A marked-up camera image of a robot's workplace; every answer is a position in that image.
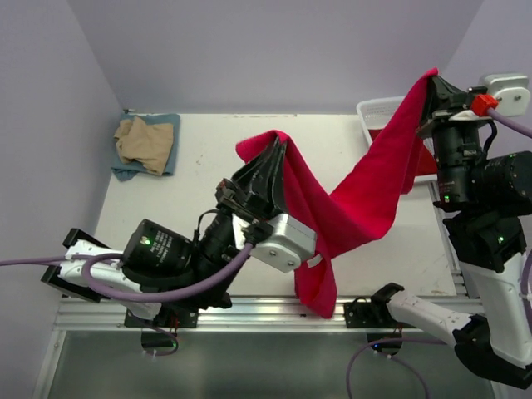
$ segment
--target blue cloth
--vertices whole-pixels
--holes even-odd
[[[157,125],[159,123],[171,123],[174,125],[174,144],[172,144],[172,149],[170,150],[170,155],[168,156],[168,162],[166,162],[165,171],[163,176],[172,176],[175,170],[175,161],[177,159],[177,139],[180,131],[180,116],[177,114],[164,114],[164,115],[132,115],[124,114],[120,118],[121,121],[129,119],[133,121],[133,118],[138,116],[141,118],[147,125]],[[111,163],[111,170],[115,174],[116,178],[119,181],[126,181],[133,179],[135,175],[139,172],[148,173],[146,168],[138,161],[133,160],[129,164],[125,164],[120,160],[118,153],[115,152],[113,161]]]

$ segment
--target plastic container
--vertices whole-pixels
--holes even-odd
[[[364,137],[369,145],[372,144],[373,139],[369,131],[380,130],[387,125],[393,114],[399,108],[404,96],[380,98],[377,100],[361,101],[357,105],[357,114],[360,117],[362,124],[362,131]],[[434,155],[434,147],[432,146],[432,139],[424,140],[425,147]],[[420,175],[414,179],[415,183],[425,183],[436,181],[436,174],[434,175]]]

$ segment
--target red connector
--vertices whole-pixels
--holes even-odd
[[[489,94],[479,94],[471,104],[471,110],[478,116],[488,116],[490,108],[496,108],[499,102]]]

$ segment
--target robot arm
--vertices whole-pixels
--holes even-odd
[[[435,206],[459,212],[444,225],[461,269],[478,289],[485,316],[452,312],[393,283],[373,295],[369,306],[382,319],[408,323],[450,345],[477,376],[525,389],[532,385],[532,318],[527,322],[532,310],[523,298],[530,291],[529,276],[523,273],[529,267],[518,216],[532,213],[532,153],[488,160],[497,132],[479,109],[493,101],[485,96],[492,93],[499,102],[515,103],[501,107],[506,116],[524,114],[530,99],[528,79],[491,75],[482,83],[461,91],[438,76],[432,78],[418,135],[432,138],[440,192]],[[486,123],[492,136],[481,147],[478,129]]]
[[[314,256],[316,233],[288,214],[284,203],[283,161],[286,145],[279,139],[255,159],[223,179],[216,188],[216,216],[200,237],[192,239],[149,220],[143,220],[123,251],[109,250],[87,234],[73,230],[66,238],[67,261],[51,266],[43,280],[64,293],[98,302],[104,298],[92,291],[83,277],[82,255],[116,254],[116,260],[98,262],[91,276],[123,293],[167,293],[195,284],[219,273],[236,259],[250,242],[250,255],[284,272],[296,269]],[[197,313],[207,307],[229,308],[226,292],[239,271],[187,298],[164,303],[119,301],[138,318],[151,320],[161,309],[184,309]]]

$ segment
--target towel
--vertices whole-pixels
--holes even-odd
[[[131,114],[124,114],[121,117],[121,125],[122,127],[127,127],[127,121],[134,122],[134,119],[138,118],[140,119],[140,122],[144,122],[148,126],[152,125],[160,125],[160,124],[172,124],[173,125],[173,140],[170,148],[170,153],[168,154],[167,158],[168,160],[165,163],[165,167],[162,171],[162,175],[173,175],[175,170],[175,162],[177,159],[177,145],[178,145],[178,136],[179,136],[179,126],[180,126],[180,116],[177,114],[164,114],[164,115],[142,115],[142,116],[136,116]],[[123,135],[122,132],[117,131],[116,134],[118,134],[119,142]],[[149,170],[147,170],[141,162],[138,160],[132,160],[129,163],[124,163],[121,160],[121,157],[118,154],[118,151],[115,153],[113,161],[111,163],[111,170],[115,174],[116,178],[120,181],[126,181],[130,180],[139,172],[142,173],[150,173]]]
[[[414,185],[423,146],[416,128],[427,79],[437,74],[432,69],[417,81],[369,151],[330,195],[282,131],[268,131],[236,146],[240,158],[249,162],[275,137],[288,142],[283,164],[288,212],[318,236],[312,265],[304,263],[295,270],[295,293],[303,305],[324,318],[333,315],[337,298],[332,259],[382,238],[393,224],[399,196]],[[334,167],[334,160],[323,161]]]

